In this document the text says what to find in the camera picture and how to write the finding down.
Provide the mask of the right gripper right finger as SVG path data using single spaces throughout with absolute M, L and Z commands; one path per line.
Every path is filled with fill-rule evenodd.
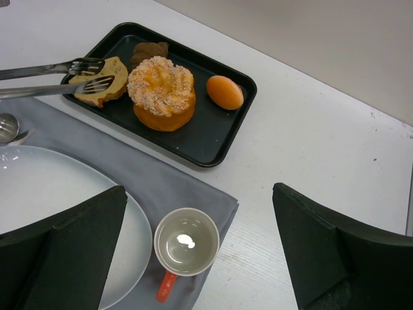
M 412 237 L 333 211 L 284 183 L 272 196 L 299 309 L 412 309 Z

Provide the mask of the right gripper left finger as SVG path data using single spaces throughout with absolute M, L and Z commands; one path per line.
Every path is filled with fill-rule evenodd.
M 1 309 L 98 309 L 123 224 L 114 186 L 1 235 Z

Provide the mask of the silver metal tongs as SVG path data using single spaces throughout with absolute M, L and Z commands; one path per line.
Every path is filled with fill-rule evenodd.
M 115 75 L 100 76 L 105 60 L 81 57 L 62 63 L 1 71 L 1 99 L 60 94 L 98 94 L 115 81 Z

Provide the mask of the yellow bread slice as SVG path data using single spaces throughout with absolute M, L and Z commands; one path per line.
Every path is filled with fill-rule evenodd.
M 127 91 L 128 69 L 117 56 L 106 58 L 100 73 L 94 76 L 74 76 L 69 83 L 81 83 L 103 76 L 115 77 L 108 89 L 96 94 L 74 94 L 75 98 L 90 106 L 103 108 L 104 103 L 120 98 Z

